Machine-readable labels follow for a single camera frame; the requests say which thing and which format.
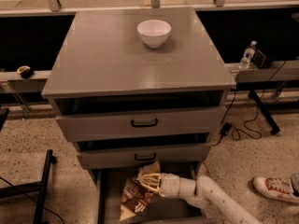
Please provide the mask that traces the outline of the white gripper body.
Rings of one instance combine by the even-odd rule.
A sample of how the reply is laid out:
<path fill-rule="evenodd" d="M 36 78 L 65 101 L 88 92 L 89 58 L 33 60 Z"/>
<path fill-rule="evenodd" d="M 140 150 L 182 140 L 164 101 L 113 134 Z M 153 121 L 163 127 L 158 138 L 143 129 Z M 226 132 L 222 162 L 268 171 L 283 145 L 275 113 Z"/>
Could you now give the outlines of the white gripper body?
<path fill-rule="evenodd" d="M 161 174 L 159 195 L 165 198 L 177 198 L 179 193 L 179 176 Z"/>

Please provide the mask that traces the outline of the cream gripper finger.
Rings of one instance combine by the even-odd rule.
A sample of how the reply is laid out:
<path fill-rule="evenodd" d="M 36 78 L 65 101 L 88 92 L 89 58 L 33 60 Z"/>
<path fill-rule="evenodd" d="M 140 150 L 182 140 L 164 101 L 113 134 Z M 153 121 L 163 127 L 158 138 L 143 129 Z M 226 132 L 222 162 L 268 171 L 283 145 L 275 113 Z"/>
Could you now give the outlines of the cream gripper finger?
<path fill-rule="evenodd" d="M 141 175 L 137 180 L 142 183 L 158 183 L 161 179 L 159 173 Z"/>
<path fill-rule="evenodd" d="M 147 184 L 147 183 L 141 182 L 140 185 L 143 188 L 145 188 L 145 189 L 147 189 L 147 190 L 149 190 L 149 191 L 151 191 L 153 193 L 156 193 L 156 194 L 158 194 L 159 191 L 160 191 L 160 187 L 158 185 L 156 185 L 156 184 L 151 185 L 151 184 Z"/>

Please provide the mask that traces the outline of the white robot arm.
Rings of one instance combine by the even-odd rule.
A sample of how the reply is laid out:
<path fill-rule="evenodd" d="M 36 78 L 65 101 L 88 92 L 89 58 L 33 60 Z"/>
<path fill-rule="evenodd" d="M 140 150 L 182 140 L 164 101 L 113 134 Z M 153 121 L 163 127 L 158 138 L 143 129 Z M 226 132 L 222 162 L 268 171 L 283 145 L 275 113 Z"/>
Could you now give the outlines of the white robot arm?
<path fill-rule="evenodd" d="M 191 180 L 173 174 L 154 173 L 141 175 L 137 181 L 164 198 L 179 198 L 196 208 L 205 209 L 212 203 L 231 224 L 262 224 L 206 175 Z"/>

